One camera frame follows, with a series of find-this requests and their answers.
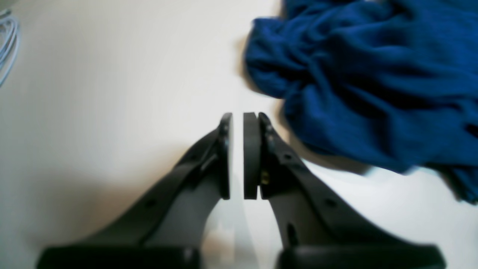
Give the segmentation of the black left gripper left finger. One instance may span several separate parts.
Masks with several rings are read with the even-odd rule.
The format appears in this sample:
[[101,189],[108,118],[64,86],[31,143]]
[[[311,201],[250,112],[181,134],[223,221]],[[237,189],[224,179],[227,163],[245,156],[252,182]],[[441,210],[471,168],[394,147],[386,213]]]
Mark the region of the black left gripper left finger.
[[46,249],[38,269],[203,269],[205,224],[228,200],[232,114],[198,140],[162,179],[97,233]]

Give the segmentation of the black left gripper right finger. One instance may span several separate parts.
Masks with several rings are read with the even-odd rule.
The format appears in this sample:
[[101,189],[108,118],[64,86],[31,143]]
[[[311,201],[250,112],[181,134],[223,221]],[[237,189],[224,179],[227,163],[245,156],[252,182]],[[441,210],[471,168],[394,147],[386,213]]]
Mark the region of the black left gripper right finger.
[[435,245],[395,237],[354,210],[302,162],[262,112],[243,115],[244,198],[269,201],[277,269],[445,269]]

